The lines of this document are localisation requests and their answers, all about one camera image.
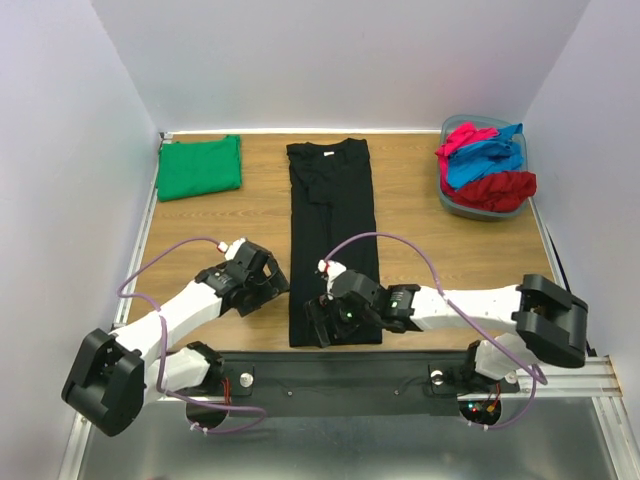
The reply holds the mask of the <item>black t shirt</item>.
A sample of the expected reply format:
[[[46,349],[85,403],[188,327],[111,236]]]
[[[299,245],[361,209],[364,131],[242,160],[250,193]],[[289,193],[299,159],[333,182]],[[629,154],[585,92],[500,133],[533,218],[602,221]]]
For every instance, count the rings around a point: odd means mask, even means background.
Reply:
[[[377,229],[367,141],[286,146],[291,182],[289,345],[316,346],[304,305],[326,291],[318,262],[341,242]]]

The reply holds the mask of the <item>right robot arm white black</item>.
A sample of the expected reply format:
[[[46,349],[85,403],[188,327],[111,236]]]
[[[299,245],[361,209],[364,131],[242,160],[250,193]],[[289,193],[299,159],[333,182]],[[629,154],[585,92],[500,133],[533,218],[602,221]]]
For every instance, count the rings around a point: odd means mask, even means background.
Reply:
[[[384,287],[341,265],[329,269],[326,293],[304,312],[320,347],[363,327],[395,334],[470,327],[466,373],[488,381],[539,363],[579,369],[586,361],[588,305],[544,276],[489,290],[443,290],[416,284]]]

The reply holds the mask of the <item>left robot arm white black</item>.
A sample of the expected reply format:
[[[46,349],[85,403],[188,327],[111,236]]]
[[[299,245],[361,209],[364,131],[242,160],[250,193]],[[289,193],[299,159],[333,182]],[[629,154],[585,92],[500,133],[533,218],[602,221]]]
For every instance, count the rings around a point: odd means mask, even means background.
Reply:
[[[122,433],[164,398],[185,402],[191,429],[203,434],[219,432],[232,413],[265,418],[264,409],[233,402],[250,394],[252,371],[227,370],[223,356],[200,341],[170,350],[228,311],[246,316],[289,290],[266,248],[245,238],[216,247],[223,262],[201,270],[166,303],[153,302],[141,319],[110,332],[97,328],[80,343],[61,398],[105,435]]]

